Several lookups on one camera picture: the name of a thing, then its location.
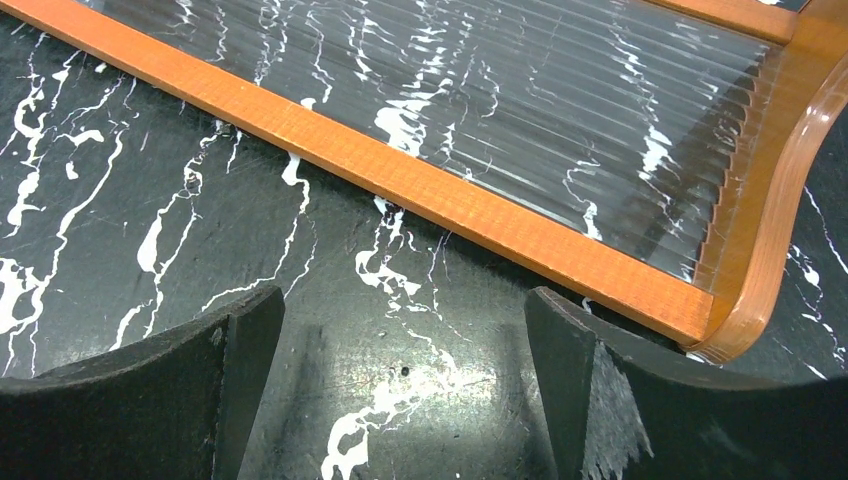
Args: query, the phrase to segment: black marble surface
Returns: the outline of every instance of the black marble surface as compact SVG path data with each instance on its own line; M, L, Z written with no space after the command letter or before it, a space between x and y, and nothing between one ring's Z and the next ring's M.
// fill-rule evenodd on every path
M522 314L547 282L15 19L0 39L5 376L277 284L287 318L243 478L552 476ZM772 322L723 368L843 374L846 137L842 116Z

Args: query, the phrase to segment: wooden frame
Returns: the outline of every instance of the wooden frame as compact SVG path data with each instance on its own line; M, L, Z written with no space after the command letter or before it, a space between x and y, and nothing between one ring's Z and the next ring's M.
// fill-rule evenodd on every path
M647 0L780 45L792 40L796 14L757 0Z
M660 3L704 6L709 2ZM726 361L756 340L771 314L806 172L846 101L838 93L848 88L848 60L843 59L848 50L848 14L838 3L841 1L814 0L801 14L788 12L791 21L784 21L784 27L792 24L794 30L784 35L792 38L785 53L770 60L779 62L780 73L763 120L763 133L753 147L752 161L759 170L756 181L746 185L738 199L742 214L732 216L729 222L727 244L733 248L721 256L713 294L73 0L0 0L0 9L591 296L710 360ZM787 18L774 10L768 12L775 18ZM739 26L744 17L735 15L736 23L729 23ZM722 218L722 213L717 212L716 218ZM759 225L754 233L748 228L752 225Z

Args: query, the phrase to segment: orange wooden frame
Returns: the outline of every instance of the orange wooden frame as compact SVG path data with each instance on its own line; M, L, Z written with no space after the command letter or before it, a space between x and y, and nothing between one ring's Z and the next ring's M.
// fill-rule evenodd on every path
M802 14L790 12L792 40L773 60L780 62L781 74L763 120L768 141L760 139L753 152L761 171L738 200L743 213L730 221L727 245L732 248L722 255L713 294L73 0L0 0L0 9L711 360L724 361L748 348L770 316L792 228L787 218L794 218L806 172L829 122L845 104L838 92L848 89L848 60L842 60L848 14L839 1L815 0ZM742 228L746 225L759 228L751 234Z

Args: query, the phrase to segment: transparent panel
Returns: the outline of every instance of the transparent panel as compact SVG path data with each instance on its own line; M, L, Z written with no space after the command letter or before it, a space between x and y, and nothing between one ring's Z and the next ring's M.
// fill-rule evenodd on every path
M80 1L686 281L776 48L639 0Z

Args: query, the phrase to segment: curved wooden frame edge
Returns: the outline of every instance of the curved wooden frame edge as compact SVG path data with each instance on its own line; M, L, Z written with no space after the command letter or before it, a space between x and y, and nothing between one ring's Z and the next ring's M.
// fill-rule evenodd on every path
M787 139L769 185L762 223L741 292L721 325L702 342L681 345L714 363L743 354L771 319L783 279L801 194L816 155L848 104L848 54L845 54L810 102ZM713 308L725 303L716 299Z

